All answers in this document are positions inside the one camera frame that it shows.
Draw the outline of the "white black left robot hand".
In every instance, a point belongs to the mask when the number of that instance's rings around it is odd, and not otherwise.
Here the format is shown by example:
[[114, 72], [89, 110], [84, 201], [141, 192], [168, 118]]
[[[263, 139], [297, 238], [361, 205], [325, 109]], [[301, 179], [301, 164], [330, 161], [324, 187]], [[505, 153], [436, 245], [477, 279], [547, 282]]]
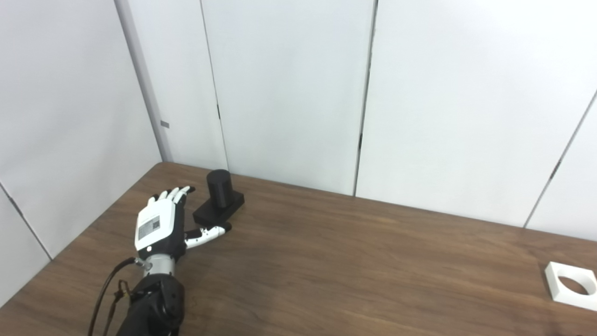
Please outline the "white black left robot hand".
[[188, 249], [230, 232], [230, 223], [185, 231], [185, 204], [194, 187], [165, 190], [149, 198], [137, 216], [134, 246], [139, 257], [147, 260], [154, 255], [168, 255], [178, 260]]

